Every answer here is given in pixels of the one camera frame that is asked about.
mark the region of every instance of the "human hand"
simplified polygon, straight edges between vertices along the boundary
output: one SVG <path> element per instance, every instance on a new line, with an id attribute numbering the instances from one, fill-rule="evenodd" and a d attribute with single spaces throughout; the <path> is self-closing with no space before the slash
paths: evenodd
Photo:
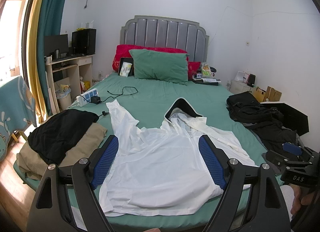
<path id="1" fill-rule="evenodd" d="M 145 230 L 143 232 L 161 232 L 161 230 L 159 228 L 152 228 L 152 229 Z"/>
<path id="2" fill-rule="evenodd" d="M 292 209 L 291 209 L 290 213 L 292 215 L 295 215 L 299 211 L 299 209 L 301 208 L 301 205 L 307 206 L 307 205 L 311 204 L 314 192 L 304 196 L 300 201 L 301 188 L 299 186 L 293 185 L 293 184 L 290 184 L 290 187 L 292 187 L 293 193 L 294 193 L 294 200 L 292 203 Z"/>

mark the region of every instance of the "black clothing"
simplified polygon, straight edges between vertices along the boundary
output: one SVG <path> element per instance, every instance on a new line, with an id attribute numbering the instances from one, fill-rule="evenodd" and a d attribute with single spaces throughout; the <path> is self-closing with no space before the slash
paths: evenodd
<path id="1" fill-rule="evenodd" d="M 282 127 L 283 114 L 277 108 L 266 108 L 255 97 L 244 92 L 231 95 L 227 99 L 229 116 L 241 122 L 259 136 L 267 150 L 273 150 L 291 160 L 297 157 L 283 150 L 283 143 L 296 144 L 296 131 Z"/>
<path id="2" fill-rule="evenodd" d="M 60 164 L 99 117 L 92 112 L 68 109 L 52 116 L 28 137 L 28 143 L 47 164 Z"/>

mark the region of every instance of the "electrical outlet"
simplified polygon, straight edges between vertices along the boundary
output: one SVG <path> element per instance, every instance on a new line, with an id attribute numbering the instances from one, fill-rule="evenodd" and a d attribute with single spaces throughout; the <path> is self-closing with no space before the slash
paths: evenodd
<path id="1" fill-rule="evenodd" d="M 88 101 L 91 101 L 91 97 L 93 96 L 97 96 L 98 95 L 98 90 L 96 88 L 89 90 L 85 93 L 83 93 L 82 95 L 77 96 L 77 102 L 78 102 L 78 106 L 79 107 L 83 107 L 84 105 L 86 105 L 87 103 L 89 103 Z"/>

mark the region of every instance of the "computer tower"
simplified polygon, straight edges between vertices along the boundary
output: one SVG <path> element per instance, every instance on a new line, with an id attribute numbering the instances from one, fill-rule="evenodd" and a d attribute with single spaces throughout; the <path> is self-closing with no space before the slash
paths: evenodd
<path id="1" fill-rule="evenodd" d="M 96 29 L 84 29 L 72 33 L 74 54 L 93 55 L 96 53 Z"/>

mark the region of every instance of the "speaker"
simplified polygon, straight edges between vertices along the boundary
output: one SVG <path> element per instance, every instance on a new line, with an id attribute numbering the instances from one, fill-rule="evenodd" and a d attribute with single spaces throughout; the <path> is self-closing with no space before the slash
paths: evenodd
<path id="1" fill-rule="evenodd" d="M 247 85 L 249 87 L 254 87 L 254 82 L 256 81 L 256 76 L 253 75 L 253 74 L 250 74 L 249 77 L 248 77 L 248 83 Z"/>
<path id="2" fill-rule="evenodd" d="M 96 53 L 96 29 L 83 29 L 72 33 L 74 54 L 94 55 Z"/>

